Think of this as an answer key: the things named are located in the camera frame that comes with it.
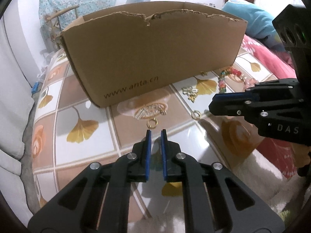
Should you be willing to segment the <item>gold hoop earring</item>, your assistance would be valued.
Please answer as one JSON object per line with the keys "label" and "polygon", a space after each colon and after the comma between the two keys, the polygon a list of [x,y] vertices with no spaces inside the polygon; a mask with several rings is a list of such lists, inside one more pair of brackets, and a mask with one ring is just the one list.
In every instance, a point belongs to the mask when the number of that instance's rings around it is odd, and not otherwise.
{"label": "gold hoop earring", "polygon": [[201,118],[201,112],[198,110],[192,111],[191,118],[194,120],[199,120]]}
{"label": "gold hoop earring", "polygon": [[149,129],[155,129],[157,125],[158,125],[158,120],[155,117],[147,121],[147,128]]}

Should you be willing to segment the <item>gold butterfly brooch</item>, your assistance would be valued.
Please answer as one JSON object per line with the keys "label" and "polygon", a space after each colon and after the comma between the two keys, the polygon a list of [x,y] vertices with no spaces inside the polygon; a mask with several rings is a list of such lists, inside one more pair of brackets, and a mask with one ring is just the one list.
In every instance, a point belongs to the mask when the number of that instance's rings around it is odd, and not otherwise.
{"label": "gold butterfly brooch", "polygon": [[192,86],[182,87],[182,93],[187,95],[188,100],[194,103],[198,96],[199,90],[197,88],[193,88]]}

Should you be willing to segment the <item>gold rhinestone hair clip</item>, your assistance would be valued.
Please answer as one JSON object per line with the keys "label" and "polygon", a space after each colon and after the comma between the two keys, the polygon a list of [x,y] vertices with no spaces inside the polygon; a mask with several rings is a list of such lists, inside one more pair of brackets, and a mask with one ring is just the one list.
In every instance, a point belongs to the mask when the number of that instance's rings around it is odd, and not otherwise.
{"label": "gold rhinestone hair clip", "polygon": [[134,115],[134,118],[137,120],[140,119],[150,119],[158,115],[166,115],[166,105],[162,103],[153,103],[144,105],[141,107]]}

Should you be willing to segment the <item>brown cardboard box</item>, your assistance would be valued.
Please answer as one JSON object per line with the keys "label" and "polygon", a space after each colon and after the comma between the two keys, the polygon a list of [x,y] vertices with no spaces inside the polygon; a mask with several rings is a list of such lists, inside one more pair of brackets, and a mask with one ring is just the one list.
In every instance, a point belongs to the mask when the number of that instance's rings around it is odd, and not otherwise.
{"label": "brown cardboard box", "polygon": [[207,5],[142,2],[81,16],[60,40],[83,91],[104,108],[232,65],[246,28]]}

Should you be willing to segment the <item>pink floral blanket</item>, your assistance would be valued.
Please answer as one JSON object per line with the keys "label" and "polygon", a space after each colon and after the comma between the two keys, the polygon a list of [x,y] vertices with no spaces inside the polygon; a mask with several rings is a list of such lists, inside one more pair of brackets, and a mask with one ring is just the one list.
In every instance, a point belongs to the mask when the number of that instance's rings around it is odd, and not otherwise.
{"label": "pink floral blanket", "polygon": [[[247,35],[244,36],[241,46],[259,60],[277,79],[296,78],[288,53],[271,51]],[[294,176],[300,167],[310,163],[308,155],[310,147],[304,145],[265,138],[258,145],[257,150],[288,179]]]}

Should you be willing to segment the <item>tile pattern table mat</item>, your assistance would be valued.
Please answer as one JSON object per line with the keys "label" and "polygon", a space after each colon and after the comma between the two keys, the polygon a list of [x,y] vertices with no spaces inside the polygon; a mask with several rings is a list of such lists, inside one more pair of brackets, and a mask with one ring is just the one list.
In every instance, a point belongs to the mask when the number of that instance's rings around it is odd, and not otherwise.
{"label": "tile pattern table mat", "polygon": [[[132,184],[129,222],[181,219],[181,185],[166,183],[162,176],[162,129],[183,152],[202,163],[223,163],[264,201],[270,201],[284,176],[257,149],[247,158],[232,153],[240,142],[254,144],[259,138],[255,127],[242,118],[210,117],[208,106],[218,92],[217,80],[209,72],[97,108],[79,85],[65,52],[56,52],[48,64],[34,117],[32,168],[39,205],[44,206],[91,162],[105,165],[129,153],[148,129],[149,119],[137,120],[134,115],[153,103],[165,104],[167,114],[156,116],[158,125],[151,129],[150,179]],[[188,86],[199,90],[194,103],[182,93],[182,87]],[[191,118],[194,110],[201,112],[199,120]]]}

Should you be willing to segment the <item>blue pillow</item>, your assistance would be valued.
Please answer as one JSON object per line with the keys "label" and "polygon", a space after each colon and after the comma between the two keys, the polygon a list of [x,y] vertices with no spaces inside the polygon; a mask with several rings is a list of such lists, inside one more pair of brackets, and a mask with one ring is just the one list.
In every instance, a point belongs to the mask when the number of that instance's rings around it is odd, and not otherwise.
{"label": "blue pillow", "polygon": [[228,0],[221,10],[247,21],[247,36],[260,41],[271,50],[286,51],[273,26],[274,17],[267,11],[245,0]]}

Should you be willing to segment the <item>small blue floor object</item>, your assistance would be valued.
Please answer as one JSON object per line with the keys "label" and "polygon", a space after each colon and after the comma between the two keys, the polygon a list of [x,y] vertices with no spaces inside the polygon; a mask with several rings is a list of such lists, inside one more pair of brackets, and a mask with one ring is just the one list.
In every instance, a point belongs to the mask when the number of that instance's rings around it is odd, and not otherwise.
{"label": "small blue floor object", "polygon": [[39,92],[42,88],[42,85],[43,85],[42,82],[36,82],[31,89],[32,95]]}

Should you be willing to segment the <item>white curtain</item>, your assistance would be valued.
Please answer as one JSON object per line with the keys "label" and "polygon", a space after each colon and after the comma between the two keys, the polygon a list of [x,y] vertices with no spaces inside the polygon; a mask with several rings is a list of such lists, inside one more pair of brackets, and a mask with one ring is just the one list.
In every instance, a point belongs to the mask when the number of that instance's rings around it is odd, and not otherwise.
{"label": "white curtain", "polygon": [[1,17],[1,196],[27,226],[39,210],[32,180],[31,140],[35,100],[11,49]]}

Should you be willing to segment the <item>wooden chair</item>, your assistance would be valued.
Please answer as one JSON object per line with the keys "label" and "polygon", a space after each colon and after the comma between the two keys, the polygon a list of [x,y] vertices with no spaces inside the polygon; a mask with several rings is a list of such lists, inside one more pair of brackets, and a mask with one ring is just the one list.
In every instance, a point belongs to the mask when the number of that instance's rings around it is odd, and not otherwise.
{"label": "wooden chair", "polygon": [[61,48],[59,36],[62,31],[62,27],[59,18],[72,10],[74,11],[75,18],[78,18],[78,8],[79,5],[74,5],[62,10],[55,10],[50,15],[45,15],[45,23],[48,25],[50,40],[52,42],[52,47],[55,50],[59,50]]}

